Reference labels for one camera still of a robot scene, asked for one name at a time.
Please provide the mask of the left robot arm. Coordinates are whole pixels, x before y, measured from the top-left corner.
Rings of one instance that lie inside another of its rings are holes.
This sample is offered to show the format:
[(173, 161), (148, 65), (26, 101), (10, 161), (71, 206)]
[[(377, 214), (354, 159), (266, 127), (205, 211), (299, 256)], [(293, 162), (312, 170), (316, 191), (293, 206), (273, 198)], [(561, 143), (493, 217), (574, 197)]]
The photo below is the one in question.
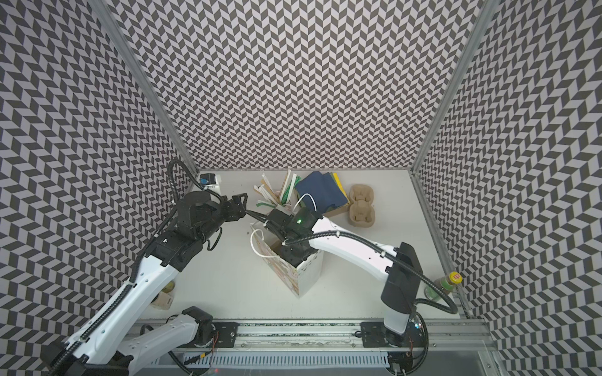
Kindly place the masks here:
[(175, 206), (134, 263), (131, 275), (98, 313), (64, 341), (44, 346), (43, 363), (51, 375), (134, 375), (179, 346), (213, 347), (219, 336), (213, 318), (192, 306), (167, 323), (133, 339), (126, 339), (140, 315), (163, 288), (187, 267), (226, 222), (247, 214), (247, 194), (232, 198), (185, 174), (197, 187), (184, 196), (176, 188), (174, 159), (167, 167)]

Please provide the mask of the cartoon animal paper bag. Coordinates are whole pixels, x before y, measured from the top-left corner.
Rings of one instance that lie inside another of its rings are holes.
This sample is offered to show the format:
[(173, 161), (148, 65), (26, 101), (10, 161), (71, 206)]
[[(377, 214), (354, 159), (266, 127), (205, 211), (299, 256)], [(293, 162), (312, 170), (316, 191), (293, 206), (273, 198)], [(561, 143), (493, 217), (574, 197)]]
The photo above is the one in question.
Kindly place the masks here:
[[(289, 215), (298, 213), (301, 206), (295, 210), (277, 207)], [(298, 298), (305, 295), (321, 277), (324, 252), (318, 251), (297, 267), (291, 266), (277, 253), (277, 247), (282, 244), (279, 239), (267, 229), (267, 214), (261, 214), (251, 224), (252, 233), (249, 242), (253, 252), (260, 257)]]

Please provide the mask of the cardboard napkin box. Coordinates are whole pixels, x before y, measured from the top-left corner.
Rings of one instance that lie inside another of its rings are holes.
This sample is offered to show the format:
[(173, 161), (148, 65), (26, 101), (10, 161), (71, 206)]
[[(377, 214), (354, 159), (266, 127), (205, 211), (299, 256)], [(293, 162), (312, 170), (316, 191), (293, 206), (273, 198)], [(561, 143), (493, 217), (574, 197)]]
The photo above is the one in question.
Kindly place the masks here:
[(329, 210), (326, 213), (323, 214), (323, 216), (325, 217), (334, 217), (334, 216), (338, 216), (341, 214), (345, 214), (349, 211), (351, 204), (349, 202), (346, 203), (346, 205), (342, 205), (338, 208), (334, 208), (333, 210)]

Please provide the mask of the yellow napkin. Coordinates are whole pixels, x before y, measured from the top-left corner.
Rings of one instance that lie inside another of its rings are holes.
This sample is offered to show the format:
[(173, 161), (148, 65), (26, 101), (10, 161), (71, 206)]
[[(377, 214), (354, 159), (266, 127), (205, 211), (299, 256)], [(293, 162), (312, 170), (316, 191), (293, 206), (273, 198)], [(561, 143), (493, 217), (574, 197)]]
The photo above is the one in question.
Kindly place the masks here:
[(332, 172), (331, 176), (332, 176), (335, 184), (337, 185), (338, 190), (343, 194), (343, 197), (345, 197), (347, 201), (350, 201), (349, 197), (346, 193), (346, 190), (344, 189), (343, 184), (340, 181), (340, 177), (338, 176), (338, 174), (335, 172)]

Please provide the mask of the dark blue napkin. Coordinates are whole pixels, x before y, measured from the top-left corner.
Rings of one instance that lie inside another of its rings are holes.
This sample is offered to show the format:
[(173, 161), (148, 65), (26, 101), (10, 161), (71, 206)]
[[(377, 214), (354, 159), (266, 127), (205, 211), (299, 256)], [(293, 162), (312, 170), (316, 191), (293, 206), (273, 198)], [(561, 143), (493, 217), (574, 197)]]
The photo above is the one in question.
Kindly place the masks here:
[(302, 203), (320, 214), (335, 211), (348, 204), (346, 195), (333, 178), (332, 173), (312, 172), (296, 184), (296, 192), (304, 196)]

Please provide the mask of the stack of pulp cup carriers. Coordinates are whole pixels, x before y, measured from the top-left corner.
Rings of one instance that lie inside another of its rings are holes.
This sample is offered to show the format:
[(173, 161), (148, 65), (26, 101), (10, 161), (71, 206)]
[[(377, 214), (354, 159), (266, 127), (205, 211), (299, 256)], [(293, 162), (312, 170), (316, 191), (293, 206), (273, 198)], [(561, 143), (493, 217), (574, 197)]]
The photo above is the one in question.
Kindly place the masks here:
[(376, 222), (376, 212), (373, 208), (374, 190), (365, 184), (355, 184), (349, 192), (351, 206), (349, 221), (354, 227), (368, 228)]

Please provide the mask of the metal base rail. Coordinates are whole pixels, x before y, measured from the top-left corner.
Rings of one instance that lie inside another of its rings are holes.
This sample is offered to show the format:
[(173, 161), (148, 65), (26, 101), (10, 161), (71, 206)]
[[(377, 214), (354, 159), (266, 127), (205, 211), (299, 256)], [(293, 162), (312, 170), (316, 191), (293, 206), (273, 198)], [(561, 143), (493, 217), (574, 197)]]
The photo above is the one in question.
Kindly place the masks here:
[(181, 345), (151, 368), (211, 375), (233, 370), (372, 368), (392, 375), (505, 375), (486, 325), (472, 319), (410, 319), (404, 338), (381, 320), (217, 320), (216, 345)]

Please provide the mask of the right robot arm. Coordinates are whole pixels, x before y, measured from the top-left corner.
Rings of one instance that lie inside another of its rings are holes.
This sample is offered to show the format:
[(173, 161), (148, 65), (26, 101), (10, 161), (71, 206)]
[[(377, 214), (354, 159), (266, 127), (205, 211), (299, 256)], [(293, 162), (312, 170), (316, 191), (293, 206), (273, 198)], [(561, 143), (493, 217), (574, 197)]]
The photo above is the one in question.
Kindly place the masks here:
[(391, 346), (401, 347), (409, 340), (411, 327), (426, 328), (425, 324), (412, 323), (412, 319), (419, 316), (418, 305), (431, 306), (448, 314), (459, 313), (453, 299), (423, 274), (410, 244), (394, 247), (370, 241), (308, 208), (294, 215), (276, 208), (267, 214), (248, 209), (246, 215), (280, 241), (277, 252), (265, 255), (266, 259), (297, 267), (318, 252), (326, 252), (383, 282), (380, 300), (387, 309), (379, 331)]

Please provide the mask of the yellow-green drink bottle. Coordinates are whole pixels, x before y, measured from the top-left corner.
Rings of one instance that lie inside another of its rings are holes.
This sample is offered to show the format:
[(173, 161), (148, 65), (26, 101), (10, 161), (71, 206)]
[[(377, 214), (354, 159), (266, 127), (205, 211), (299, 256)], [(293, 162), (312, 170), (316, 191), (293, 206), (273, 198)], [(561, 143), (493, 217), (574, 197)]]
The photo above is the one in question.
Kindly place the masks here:
[(169, 294), (174, 290), (175, 286), (176, 286), (175, 281), (171, 280), (169, 283), (167, 283), (166, 286), (164, 286), (164, 288), (161, 291), (163, 293)]

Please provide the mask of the brown tea bottle yellow cap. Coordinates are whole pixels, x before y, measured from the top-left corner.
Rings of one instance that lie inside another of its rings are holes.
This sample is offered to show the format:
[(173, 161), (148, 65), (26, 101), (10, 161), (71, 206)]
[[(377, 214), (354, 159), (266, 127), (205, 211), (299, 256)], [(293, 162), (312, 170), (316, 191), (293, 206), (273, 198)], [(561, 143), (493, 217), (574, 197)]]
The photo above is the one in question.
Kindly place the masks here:
[[(460, 285), (463, 282), (463, 276), (454, 271), (451, 272), (450, 274), (440, 277), (437, 280), (434, 281), (434, 284), (440, 288), (440, 290), (443, 291), (443, 293), (445, 293), (446, 295), (451, 294), (458, 285)], [(433, 302), (437, 302), (439, 300), (441, 300), (441, 296), (434, 291), (433, 288), (426, 286), (426, 288), (424, 289), (424, 294), (425, 297)]]

